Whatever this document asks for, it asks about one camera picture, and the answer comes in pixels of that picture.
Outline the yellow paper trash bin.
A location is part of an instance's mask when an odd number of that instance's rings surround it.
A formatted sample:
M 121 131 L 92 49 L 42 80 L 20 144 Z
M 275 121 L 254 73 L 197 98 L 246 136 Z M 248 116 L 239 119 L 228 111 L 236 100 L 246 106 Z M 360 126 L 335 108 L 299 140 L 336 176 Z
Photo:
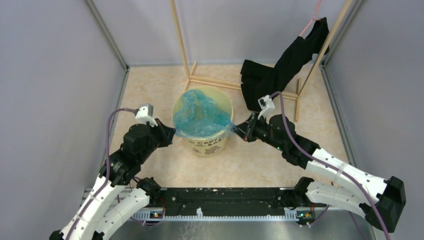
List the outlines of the yellow paper trash bin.
M 212 86 L 186 90 L 174 102 L 172 123 L 176 135 L 193 154 L 211 157 L 220 153 L 234 126 L 230 98 Z

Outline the pink hanger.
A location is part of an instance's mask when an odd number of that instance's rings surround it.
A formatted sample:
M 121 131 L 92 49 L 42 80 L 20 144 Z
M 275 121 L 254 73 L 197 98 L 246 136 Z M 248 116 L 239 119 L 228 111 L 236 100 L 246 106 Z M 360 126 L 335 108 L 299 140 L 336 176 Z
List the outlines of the pink hanger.
M 314 6 L 314 12 L 313 12 L 313 15 L 312 15 L 312 17 L 311 17 L 311 19 L 310 19 L 310 21 L 308 22 L 308 24 L 305 26 L 305 28 L 301 31 L 301 33 L 299 34 L 299 36 L 300 37 L 302 37 L 304 34 L 305 34 L 305 32 L 306 32 L 306 30 L 311 26 L 311 24 L 314 22 L 314 21 L 318 21 L 318 20 L 320 20 L 317 16 L 318 16 L 318 13 L 319 13 L 319 11 L 320 11 L 320 8 L 321 8 L 321 4 L 322 4 L 322 0 L 317 0 L 316 1 L 316 4 L 315 4 L 315 6 Z

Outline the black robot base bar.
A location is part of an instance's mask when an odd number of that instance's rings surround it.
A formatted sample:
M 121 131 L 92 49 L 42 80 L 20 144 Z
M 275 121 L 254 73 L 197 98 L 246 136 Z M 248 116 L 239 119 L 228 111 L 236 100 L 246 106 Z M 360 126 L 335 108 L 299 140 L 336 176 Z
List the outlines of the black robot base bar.
M 150 209 L 164 210 L 166 217 L 194 216 L 198 209 L 206 217 L 283 216 L 289 210 L 313 206 L 304 194 L 292 188 L 162 188 L 150 199 Z

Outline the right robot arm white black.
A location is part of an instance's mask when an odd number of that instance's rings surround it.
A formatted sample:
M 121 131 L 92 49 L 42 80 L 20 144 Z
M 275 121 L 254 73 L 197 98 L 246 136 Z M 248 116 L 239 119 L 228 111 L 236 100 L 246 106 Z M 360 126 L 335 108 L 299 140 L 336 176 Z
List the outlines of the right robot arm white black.
M 231 130 L 245 142 L 260 140 L 272 146 L 291 165 L 323 175 L 337 184 L 307 180 L 306 186 L 293 192 L 297 205 L 307 206 L 310 202 L 333 205 L 363 217 L 381 231 L 395 231 L 406 205 L 401 179 L 375 176 L 338 159 L 317 143 L 298 135 L 295 125 L 281 114 L 267 120 L 253 112 Z

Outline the blue plastic trash bag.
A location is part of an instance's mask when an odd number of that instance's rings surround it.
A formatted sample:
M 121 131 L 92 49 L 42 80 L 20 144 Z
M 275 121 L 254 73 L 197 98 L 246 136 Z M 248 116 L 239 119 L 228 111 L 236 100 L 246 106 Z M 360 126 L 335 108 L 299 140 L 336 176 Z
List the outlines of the blue plastic trash bag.
M 181 106 L 172 114 L 176 135 L 191 139 L 226 137 L 235 126 L 231 113 L 219 106 L 217 99 L 199 89 L 189 89 L 180 98 Z

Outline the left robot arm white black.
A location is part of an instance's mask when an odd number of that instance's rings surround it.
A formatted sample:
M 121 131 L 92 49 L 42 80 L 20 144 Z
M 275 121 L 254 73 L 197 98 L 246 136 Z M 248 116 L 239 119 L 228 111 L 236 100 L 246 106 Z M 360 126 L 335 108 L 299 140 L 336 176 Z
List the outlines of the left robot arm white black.
M 54 231 L 51 240 L 108 240 L 137 211 L 160 202 L 160 185 L 151 177 L 140 180 L 131 193 L 115 207 L 109 207 L 142 164 L 158 148 L 173 142 L 176 129 L 156 119 L 156 125 L 132 125 L 120 148 L 101 167 L 96 182 L 71 221 Z

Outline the black cloth garment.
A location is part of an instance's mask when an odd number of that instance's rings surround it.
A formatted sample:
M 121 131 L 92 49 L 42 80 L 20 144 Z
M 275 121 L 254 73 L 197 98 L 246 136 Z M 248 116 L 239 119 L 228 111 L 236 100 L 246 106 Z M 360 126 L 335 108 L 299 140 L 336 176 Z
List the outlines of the black cloth garment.
M 317 20 L 311 32 L 298 36 L 273 67 L 246 59 L 241 74 L 241 91 L 248 110 L 261 111 L 258 99 L 282 92 L 302 67 L 318 54 L 329 34 L 327 18 Z

